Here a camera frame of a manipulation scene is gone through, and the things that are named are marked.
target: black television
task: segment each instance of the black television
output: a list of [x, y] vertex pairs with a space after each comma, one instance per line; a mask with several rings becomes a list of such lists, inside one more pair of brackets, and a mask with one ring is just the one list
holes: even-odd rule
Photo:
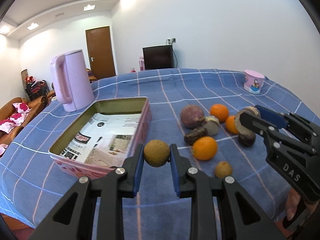
[[146, 70], [174, 68], [172, 45], [146, 47], [142, 49]]

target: air vent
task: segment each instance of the air vent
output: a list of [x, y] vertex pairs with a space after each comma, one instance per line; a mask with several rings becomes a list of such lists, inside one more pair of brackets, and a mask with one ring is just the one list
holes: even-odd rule
[[57, 18], [57, 17], [62, 16], [62, 15], [64, 15], [64, 13], [57, 13], [57, 14], [54, 15], [54, 17]]

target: mug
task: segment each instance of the mug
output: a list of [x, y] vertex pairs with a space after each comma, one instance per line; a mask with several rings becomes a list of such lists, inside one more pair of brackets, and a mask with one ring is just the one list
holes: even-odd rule
[[244, 89], [253, 94], [259, 94], [263, 87], [265, 76], [259, 72], [248, 70], [244, 71], [245, 83]]

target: ceiling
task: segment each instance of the ceiling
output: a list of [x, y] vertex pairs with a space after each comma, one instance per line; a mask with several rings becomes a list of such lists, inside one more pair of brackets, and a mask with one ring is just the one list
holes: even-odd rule
[[[35, 30], [65, 18], [111, 10], [119, 0], [15, 0], [2, 22], [1, 28], [9, 31], [7, 36], [20, 40]], [[83, 11], [86, 5], [96, 5], [94, 10]], [[28, 30], [31, 23], [38, 23], [35, 30]]]

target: pillow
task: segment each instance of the pillow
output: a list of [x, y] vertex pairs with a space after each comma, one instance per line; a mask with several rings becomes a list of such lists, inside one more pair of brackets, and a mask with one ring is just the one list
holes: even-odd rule
[[5, 152], [5, 149], [7, 149], [7, 147], [8, 147], [9, 145], [6, 145], [6, 144], [0, 144], [0, 157], [1, 157], [1, 155], [2, 154], [4, 154], [4, 152]]
[[24, 120], [27, 118], [28, 114], [19, 114], [15, 113], [10, 116], [10, 120], [14, 121], [16, 124], [22, 124]]
[[20, 114], [30, 112], [30, 108], [26, 103], [13, 103], [12, 105], [16, 108], [16, 111]]
[[19, 126], [19, 125], [9, 119], [0, 121], [0, 130], [4, 131], [5, 133], [10, 133], [11, 130], [16, 126]]

